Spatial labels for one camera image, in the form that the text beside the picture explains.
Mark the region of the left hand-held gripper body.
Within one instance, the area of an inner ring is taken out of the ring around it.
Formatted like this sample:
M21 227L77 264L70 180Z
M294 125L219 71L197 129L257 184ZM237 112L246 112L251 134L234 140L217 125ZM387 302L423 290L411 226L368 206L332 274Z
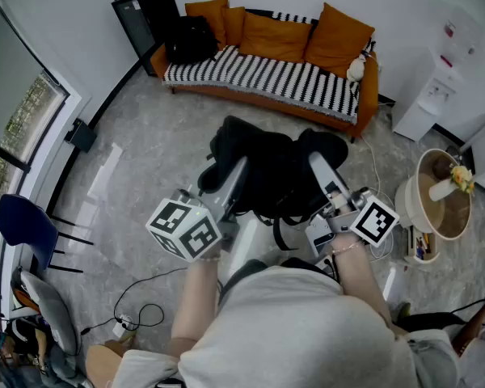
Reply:
M228 198L178 189L161 201L146 229L166 252L188 262L229 251L239 232Z

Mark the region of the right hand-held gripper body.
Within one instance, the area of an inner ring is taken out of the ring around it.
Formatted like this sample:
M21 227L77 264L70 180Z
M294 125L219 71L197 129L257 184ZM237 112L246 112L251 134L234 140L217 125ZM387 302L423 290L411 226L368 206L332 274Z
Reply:
M328 204L318 211L305 229L314 253L337 234L353 232L365 243L379 247L399 221L399 215L367 188L350 191L335 182L325 187Z

